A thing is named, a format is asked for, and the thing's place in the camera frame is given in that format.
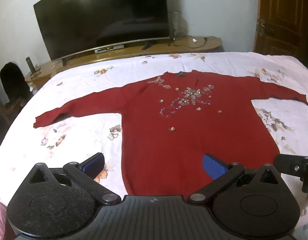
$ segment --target tv screen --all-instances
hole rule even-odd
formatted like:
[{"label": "tv screen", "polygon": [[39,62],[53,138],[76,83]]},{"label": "tv screen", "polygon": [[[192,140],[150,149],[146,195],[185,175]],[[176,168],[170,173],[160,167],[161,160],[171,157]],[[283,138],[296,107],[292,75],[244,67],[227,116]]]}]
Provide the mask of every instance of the tv screen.
[{"label": "tv screen", "polygon": [[166,0],[41,0],[34,10],[51,60],[169,36]]}]

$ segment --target floral print bedsheet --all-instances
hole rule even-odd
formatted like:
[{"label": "floral print bedsheet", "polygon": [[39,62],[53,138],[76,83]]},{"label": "floral print bedsheet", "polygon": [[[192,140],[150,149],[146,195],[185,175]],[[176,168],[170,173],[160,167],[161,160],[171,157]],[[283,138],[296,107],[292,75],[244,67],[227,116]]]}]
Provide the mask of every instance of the floral print bedsheet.
[{"label": "floral print bedsheet", "polygon": [[[123,198],[126,194],[121,175],[124,127],[121,127],[120,114],[70,117],[37,129],[33,128],[35,117],[92,92],[121,87],[166,71],[178,73],[193,69],[257,76],[264,82],[306,94],[308,100],[308,70],[288,56],[231,52],[150,55],[72,68],[52,77],[28,102],[6,134],[0,147],[0,201],[4,205],[9,203],[35,163],[62,167],[70,161],[80,163],[97,152],[104,154],[106,164],[95,181]],[[160,80],[154,82],[162,85]],[[308,106],[274,98],[253,100],[252,104],[281,153],[308,155]],[[141,138],[142,131],[135,136]],[[308,222],[308,194],[301,192],[298,178],[282,176],[301,207],[298,226],[302,226]]]}]

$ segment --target wooden tv console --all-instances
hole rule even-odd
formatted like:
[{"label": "wooden tv console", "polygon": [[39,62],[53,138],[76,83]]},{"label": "wooden tv console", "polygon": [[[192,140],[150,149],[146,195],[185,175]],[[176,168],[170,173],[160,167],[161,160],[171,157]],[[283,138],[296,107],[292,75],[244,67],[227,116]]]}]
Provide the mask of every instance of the wooden tv console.
[{"label": "wooden tv console", "polygon": [[126,44],[123,49],[115,49],[107,52],[95,54],[94,51],[89,51],[75,55],[74,57],[67,60],[65,66],[63,66],[62,60],[49,61],[37,67],[39,69],[34,74],[29,73],[25,77],[27,83],[34,83],[37,89],[40,89],[52,76],[64,70],[88,65],[95,62],[138,57],[146,55],[156,54],[172,54],[172,53],[193,53],[193,52],[221,52],[223,51],[222,40],[216,37],[209,37],[204,45],[204,37],[192,37],[186,36],[179,38],[175,41],[175,45],[172,40],[160,40],[157,44],[152,47],[142,50],[146,42],[137,42]]}]

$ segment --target bolt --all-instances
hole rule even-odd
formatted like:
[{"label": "bolt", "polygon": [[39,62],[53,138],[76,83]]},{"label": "bolt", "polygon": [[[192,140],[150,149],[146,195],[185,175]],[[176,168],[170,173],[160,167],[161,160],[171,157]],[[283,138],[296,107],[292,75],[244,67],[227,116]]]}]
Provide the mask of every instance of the bolt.
[{"label": "bolt", "polygon": [[190,196],[190,199],[194,200],[194,201],[202,201],[202,200],[205,199],[205,196],[203,194],[200,194],[200,193],[195,193],[195,194],[192,194]]},{"label": "bolt", "polygon": [[114,200],[117,200],[118,196],[114,193],[108,193],[108,194],[105,194],[103,197],[102,197],[105,201],[114,201]]}]

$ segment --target blue gripper pad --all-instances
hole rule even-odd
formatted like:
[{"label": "blue gripper pad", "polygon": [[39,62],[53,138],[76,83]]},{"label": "blue gripper pad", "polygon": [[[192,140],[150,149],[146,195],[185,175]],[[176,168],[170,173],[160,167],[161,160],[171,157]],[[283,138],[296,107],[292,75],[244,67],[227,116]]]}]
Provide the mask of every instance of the blue gripper pad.
[{"label": "blue gripper pad", "polygon": [[227,172],[227,165],[225,165],[226,163],[218,162],[208,154],[203,156],[203,169],[212,179],[217,179]]},{"label": "blue gripper pad", "polygon": [[95,179],[96,176],[103,170],[105,165],[104,155],[97,153],[86,161],[80,164],[80,170],[89,176],[91,179]]}]

